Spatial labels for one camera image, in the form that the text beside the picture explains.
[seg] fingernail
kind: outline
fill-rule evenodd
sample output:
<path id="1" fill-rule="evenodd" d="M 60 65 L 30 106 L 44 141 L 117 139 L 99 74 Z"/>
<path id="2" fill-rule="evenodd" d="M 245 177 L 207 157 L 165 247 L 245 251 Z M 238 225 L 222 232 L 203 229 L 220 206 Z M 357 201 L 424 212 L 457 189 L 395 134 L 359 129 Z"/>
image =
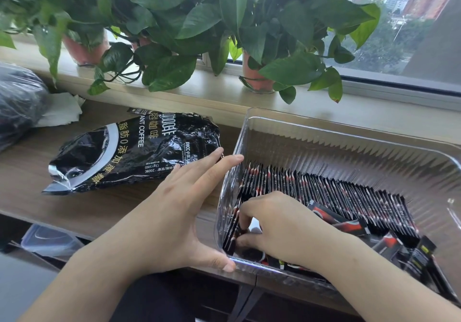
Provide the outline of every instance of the fingernail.
<path id="1" fill-rule="evenodd" d="M 234 272 L 234 265 L 231 265 L 231 264 L 226 264 L 226 266 L 223 268 L 223 271 L 225 272 Z"/>

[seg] black item in plastic bag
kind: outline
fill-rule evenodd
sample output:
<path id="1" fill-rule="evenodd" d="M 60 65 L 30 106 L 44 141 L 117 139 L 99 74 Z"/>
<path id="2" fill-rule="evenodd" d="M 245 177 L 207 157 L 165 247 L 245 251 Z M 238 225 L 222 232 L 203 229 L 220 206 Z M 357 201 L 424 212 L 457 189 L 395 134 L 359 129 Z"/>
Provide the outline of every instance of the black item in plastic bag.
<path id="1" fill-rule="evenodd" d="M 195 113 L 159 113 L 112 123 L 64 144 L 43 193 L 66 195 L 166 177 L 216 150 L 219 128 Z"/>
<path id="2" fill-rule="evenodd" d="M 47 86 L 32 71 L 0 63 L 0 151 L 40 120 L 48 95 Z"/>

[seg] flower pot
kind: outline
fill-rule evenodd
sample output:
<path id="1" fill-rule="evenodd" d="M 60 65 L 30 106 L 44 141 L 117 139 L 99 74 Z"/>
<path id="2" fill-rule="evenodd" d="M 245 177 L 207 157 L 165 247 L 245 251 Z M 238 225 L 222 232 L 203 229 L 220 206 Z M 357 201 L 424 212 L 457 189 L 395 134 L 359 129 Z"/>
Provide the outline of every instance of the flower pot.
<path id="1" fill-rule="evenodd" d="M 105 32 L 100 45 L 97 45 L 92 49 L 86 48 L 66 35 L 63 36 L 62 42 L 71 55 L 72 60 L 74 60 L 78 66 L 97 65 L 104 52 L 110 48 L 109 40 L 107 39 L 107 34 Z"/>
<path id="2" fill-rule="evenodd" d="M 249 88 L 254 93 L 258 94 L 270 94 L 273 93 L 274 90 L 272 89 L 272 84 L 274 84 L 273 80 L 268 80 L 265 77 L 261 76 L 258 70 L 252 70 L 248 67 L 248 58 L 250 55 L 246 51 L 243 51 L 243 76 L 245 80 L 250 84 L 253 88 Z"/>
<path id="3" fill-rule="evenodd" d="M 152 41 L 149 38 L 146 37 L 139 37 L 139 45 L 148 45 L 149 43 L 152 43 Z M 131 46 L 133 47 L 133 51 L 138 49 L 138 44 L 136 42 L 131 42 Z"/>

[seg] person's leg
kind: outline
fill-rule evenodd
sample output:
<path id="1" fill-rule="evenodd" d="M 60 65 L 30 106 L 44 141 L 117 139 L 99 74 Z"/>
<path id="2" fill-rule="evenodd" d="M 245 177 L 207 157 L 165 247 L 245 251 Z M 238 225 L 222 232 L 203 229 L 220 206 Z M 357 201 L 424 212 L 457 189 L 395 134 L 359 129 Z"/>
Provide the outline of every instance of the person's leg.
<path id="1" fill-rule="evenodd" d="M 178 294 L 187 293 L 180 289 L 181 280 L 174 272 L 140 278 L 128 288 L 110 322 L 194 322 L 187 301 Z"/>

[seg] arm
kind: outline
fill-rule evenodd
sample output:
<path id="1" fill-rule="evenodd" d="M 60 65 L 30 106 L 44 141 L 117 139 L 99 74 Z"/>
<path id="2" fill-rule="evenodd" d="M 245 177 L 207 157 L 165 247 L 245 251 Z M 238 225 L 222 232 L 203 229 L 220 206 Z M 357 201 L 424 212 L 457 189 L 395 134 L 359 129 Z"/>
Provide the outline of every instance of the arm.
<path id="1" fill-rule="evenodd" d="M 256 217 L 262 234 L 237 245 L 254 247 L 327 278 L 367 322 L 461 321 L 461 310 L 377 254 L 280 192 L 240 207 L 240 225 Z"/>
<path id="2" fill-rule="evenodd" d="M 101 237 L 80 249 L 18 322 L 105 322 L 128 286 L 150 273 L 187 266 L 227 272 L 235 263 L 200 243 L 195 231 L 205 198 L 242 155 L 210 156 L 171 174 L 139 206 Z"/>

